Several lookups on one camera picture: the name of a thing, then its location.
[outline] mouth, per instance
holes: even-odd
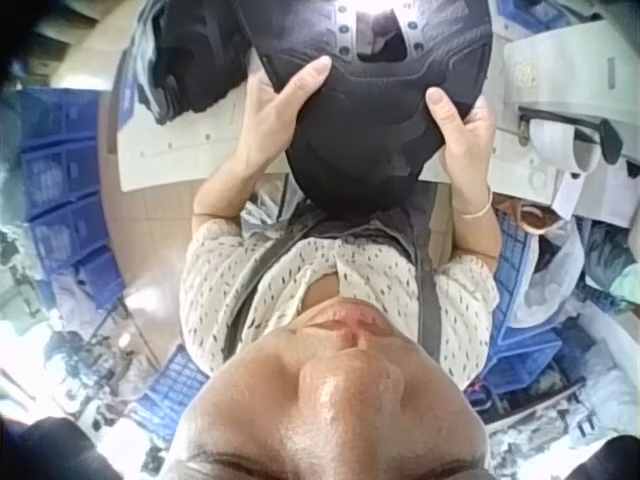
[[[356,299],[339,299],[309,318],[302,328],[355,334],[373,337],[395,337],[397,332],[387,317],[368,302]]]

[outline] shirt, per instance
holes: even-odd
[[[273,235],[247,238],[227,220],[212,220],[187,250],[180,287],[180,317],[186,348],[211,375],[223,363],[231,312]],[[286,325],[298,314],[307,289],[336,273],[345,298],[365,300],[384,312],[407,337],[418,337],[415,267],[388,245],[365,239],[307,238],[298,242],[261,279],[238,347]],[[456,257],[435,274],[442,318],[441,368],[465,388],[482,370],[489,349],[491,312],[498,292],[491,272],[473,256]]]

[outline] nose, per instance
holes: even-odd
[[[376,353],[352,348],[307,363],[298,385],[300,425],[313,448],[324,450],[325,474],[339,465],[343,474],[351,466],[353,473],[370,468],[367,478],[377,477],[375,459],[401,415],[400,369]]]

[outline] woman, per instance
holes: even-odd
[[[301,205],[280,238],[242,236],[240,212],[330,68],[311,62],[279,94],[256,69],[237,152],[196,196],[181,321],[212,379],[181,420],[170,478],[485,478],[483,425],[461,393],[485,363],[497,303],[484,100],[463,123],[442,90],[426,93],[455,228],[435,275],[418,248],[426,184],[372,219]]]

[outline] shirt sleeve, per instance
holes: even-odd
[[[268,243],[262,235],[243,238],[238,225],[222,219],[200,227],[191,240],[180,281],[180,324],[187,351],[208,374],[222,365],[230,311]]]
[[[486,363],[498,289],[487,266],[471,255],[444,265],[436,289],[442,312],[440,365],[464,389]]]

